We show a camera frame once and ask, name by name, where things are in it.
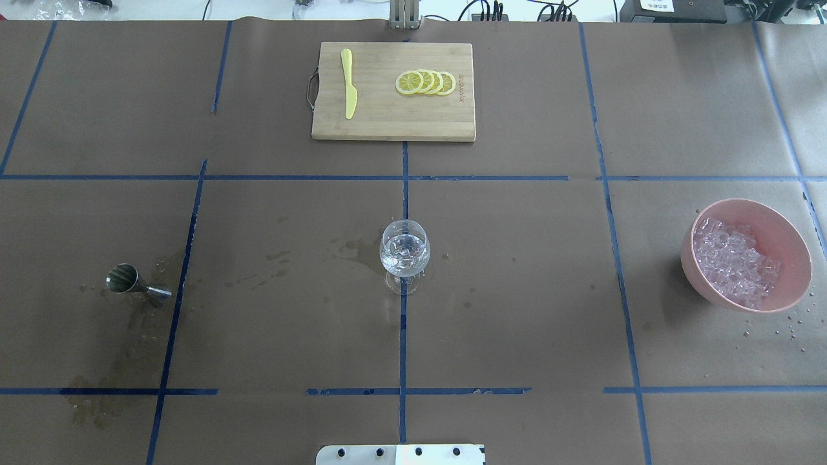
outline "glass base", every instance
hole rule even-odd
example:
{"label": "glass base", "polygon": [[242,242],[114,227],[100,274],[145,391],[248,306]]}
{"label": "glass base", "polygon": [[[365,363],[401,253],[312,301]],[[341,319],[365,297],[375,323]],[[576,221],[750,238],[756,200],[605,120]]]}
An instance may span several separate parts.
{"label": "glass base", "polygon": [[420,271],[416,275],[409,278],[400,278],[398,276],[385,273],[385,284],[388,289],[397,295],[411,295],[419,289],[419,285],[425,280],[425,270]]}

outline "metal jigger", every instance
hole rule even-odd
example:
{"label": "metal jigger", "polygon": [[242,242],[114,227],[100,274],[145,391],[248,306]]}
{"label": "metal jigger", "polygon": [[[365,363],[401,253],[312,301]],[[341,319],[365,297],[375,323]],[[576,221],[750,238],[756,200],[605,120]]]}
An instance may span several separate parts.
{"label": "metal jigger", "polygon": [[172,293],[168,290],[146,285],[138,275],[138,270],[129,263],[122,263],[109,271],[106,277],[106,287],[115,294],[142,292],[155,307],[160,307],[169,297],[172,297]]}

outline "black device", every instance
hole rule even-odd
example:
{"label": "black device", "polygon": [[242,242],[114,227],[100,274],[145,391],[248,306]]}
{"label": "black device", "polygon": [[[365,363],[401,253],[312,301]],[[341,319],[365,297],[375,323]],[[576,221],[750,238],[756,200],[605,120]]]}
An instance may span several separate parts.
{"label": "black device", "polygon": [[[483,22],[486,21],[485,15],[481,15],[480,13],[472,13],[471,14],[471,20],[472,21],[483,21]],[[504,14],[502,16],[497,15],[497,19],[496,20],[492,19],[491,21],[508,21],[508,20],[509,20],[509,15]]]}
{"label": "black device", "polygon": [[626,0],[620,22],[726,22],[724,0]]}

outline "cutting board handle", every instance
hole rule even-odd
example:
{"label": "cutting board handle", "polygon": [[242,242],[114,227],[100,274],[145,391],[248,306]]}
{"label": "cutting board handle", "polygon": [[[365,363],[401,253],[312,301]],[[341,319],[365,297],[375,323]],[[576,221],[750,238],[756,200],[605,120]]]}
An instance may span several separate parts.
{"label": "cutting board handle", "polygon": [[[316,93],[313,95],[313,99],[311,99],[310,95],[313,94],[313,81],[316,81]],[[316,97],[318,97],[318,65],[316,65],[316,70],[310,75],[310,79],[308,79],[307,100],[311,112],[316,111]]]}

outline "blue tape line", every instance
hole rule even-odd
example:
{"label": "blue tape line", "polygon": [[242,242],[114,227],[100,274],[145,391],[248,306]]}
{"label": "blue tape line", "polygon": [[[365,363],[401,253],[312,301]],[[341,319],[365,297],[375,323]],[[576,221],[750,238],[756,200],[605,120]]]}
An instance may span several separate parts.
{"label": "blue tape line", "polygon": [[611,193],[609,191],[609,180],[606,173],[606,163],[603,153],[603,142],[600,139],[600,131],[597,124],[597,104],[595,103],[595,91],[591,82],[591,67],[589,66],[589,52],[586,46],[586,31],[583,23],[577,23],[580,28],[580,45],[583,50],[583,67],[586,72],[586,87],[589,91],[589,105],[591,109],[591,121],[595,131],[595,144],[597,153],[600,156],[600,177],[603,184],[603,195],[606,203],[606,216],[609,219],[609,232],[612,239],[612,253],[614,254],[614,266],[617,270],[618,287],[620,288],[620,300],[623,305],[624,320],[626,323],[626,344],[629,348],[629,362],[632,365],[632,379],[635,388],[635,400],[638,407],[638,422],[640,424],[640,436],[643,441],[643,457],[647,465],[652,465],[652,453],[649,448],[649,433],[646,426],[646,413],[643,409],[643,394],[640,391],[640,375],[638,374],[638,358],[634,351],[634,336],[632,335],[632,319],[629,317],[629,302],[626,299],[626,284],[623,276],[623,264],[620,261],[620,248],[618,246],[617,230],[614,226],[614,212],[612,211]]}
{"label": "blue tape line", "polygon": [[[156,388],[131,387],[0,387],[0,395],[158,395]],[[165,395],[218,395],[218,389],[167,389]]]}
{"label": "blue tape line", "polygon": [[160,419],[164,413],[165,396],[158,396],[158,403],[155,405],[155,418],[152,420],[152,434],[150,435],[150,446],[146,451],[146,465],[152,465],[155,461],[155,446],[158,444],[158,431],[160,430]]}
{"label": "blue tape line", "polygon": [[402,295],[399,315],[399,443],[408,440],[407,432],[407,397],[408,394],[408,278],[401,280]]}
{"label": "blue tape line", "polygon": [[530,387],[409,387],[410,395],[523,395]]}
{"label": "blue tape line", "polygon": [[175,310],[172,313],[172,324],[170,325],[170,338],[166,343],[166,357],[164,359],[164,371],[160,377],[160,393],[158,403],[155,405],[155,421],[152,423],[152,434],[150,446],[146,453],[146,465],[152,465],[155,459],[155,445],[158,442],[158,431],[160,430],[160,419],[164,411],[164,391],[167,381],[170,379],[170,364],[172,363],[172,351],[175,346],[175,335],[178,332],[178,320],[181,315],[181,304],[184,301],[184,285],[189,272],[189,258],[193,251],[193,240],[195,239],[195,224],[198,221],[198,210],[201,208],[201,192],[204,186],[204,173],[207,171],[207,161],[201,162],[201,172],[198,174],[198,187],[195,190],[195,201],[193,203],[193,214],[189,220],[189,232],[187,233],[187,246],[184,249],[184,261],[181,263],[181,277],[178,281],[178,293],[175,296]]}
{"label": "blue tape line", "polygon": [[308,389],[308,395],[399,395],[397,387],[344,387]]}
{"label": "blue tape line", "polygon": [[218,389],[164,389],[164,395],[218,395]]}
{"label": "blue tape line", "polygon": [[400,181],[393,175],[207,175],[208,181]]}
{"label": "blue tape line", "polygon": [[[408,142],[402,141],[402,218],[408,219]],[[401,280],[402,295],[399,297],[399,443],[408,440],[408,278]]]}
{"label": "blue tape line", "polygon": [[4,387],[0,395],[158,395],[158,390],[117,387]]}
{"label": "blue tape line", "polygon": [[43,44],[43,51],[41,51],[41,58],[37,61],[37,66],[35,67],[35,73],[31,76],[31,81],[29,82],[29,89],[26,91],[26,97],[23,99],[23,104],[20,106],[20,112],[17,114],[17,121],[14,123],[14,128],[12,129],[12,136],[8,139],[8,145],[6,146],[6,153],[3,155],[2,163],[0,163],[0,175],[2,175],[6,171],[6,164],[8,164],[8,158],[12,156],[12,148],[14,147],[14,141],[17,139],[17,131],[20,130],[20,125],[23,123],[23,117],[26,115],[26,109],[29,107],[29,100],[31,100],[31,94],[35,90],[35,84],[37,83],[38,76],[41,75],[41,69],[43,68],[43,62],[46,58],[46,53],[49,51],[49,46],[51,45],[52,37],[55,36],[55,29],[57,28],[57,21],[53,21],[51,28],[49,29],[49,35],[46,37],[46,42]]}
{"label": "blue tape line", "polygon": [[508,176],[508,175],[416,175],[412,181],[568,181],[569,177],[560,175]]}
{"label": "blue tape line", "polygon": [[3,175],[4,180],[152,180],[152,181],[195,181],[194,175]]}
{"label": "blue tape line", "polygon": [[227,22],[227,32],[224,33],[224,50],[221,52],[221,66],[218,67],[218,79],[215,82],[215,99],[209,111],[215,113],[218,110],[218,98],[221,96],[221,81],[224,79],[224,65],[227,63],[227,48],[230,45],[230,33],[232,32],[232,21]]}
{"label": "blue tape line", "polygon": [[408,143],[402,142],[402,218],[408,219]]}
{"label": "blue tape line", "polygon": [[613,386],[603,388],[604,394],[634,394],[635,392],[637,392],[637,390],[633,387]]}
{"label": "blue tape line", "polygon": [[801,182],[801,191],[804,193],[807,202],[807,208],[810,210],[810,217],[813,220],[813,226],[815,227],[815,234],[819,238],[819,245],[821,246],[821,253],[824,255],[825,259],[827,259],[827,242],[825,241],[824,234],[821,230],[821,222],[819,221],[819,216],[815,212],[815,207],[813,206],[813,198],[810,195],[810,191],[807,189],[807,183],[805,181],[804,173],[801,171],[801,163],[798,161],[798,154],[796,152],[796,148],[792,145],[792,137],[790,137],[790,128],[786,124],[786,119],[784,118],[784,113],[781,111],[781,104],[778,102],[778,96],[776,95],[775,86],[772,85],[772,80],[770,79],[770,71],[767,67],[767,61],[764,58],[764,48],[761,45],[761,37],[758,34],[758,25],[755,21],[752,22],[753,26],[753,36],[755,37],[755,46],[758,48],[758,61],[761,64],[761,71],[764,74],[764,79],[767,81],[767,87],[770,91],[770,97],[772,98],[772,106],[776,109],[776,114],[778,115],[778,121],[781,122],[782,131],[784,133],[784,142],[786,143],[787,149],[790,151],[790,157],[792,158],[792,165],[796,168],[796,174],[798,175],[798,179]]}
{"label": "blue tape line", "polygon": [[798,181],[795,176],[606,176],[609,181]]}
{"label": "blue tape line", "polygon": [[[340,387],[308,389],[308,395],[399,395],[402,390],[395,387]],[[530,387],[406,387],[405,395],[523,395]]]}
{"label": "blue tape line", "polygon": [[[732,392],[827,392],[827,386],[643,386],[643,394],[705,394]],[[604,394],[633,394],[633,387],[613,386],[603,388]]]}

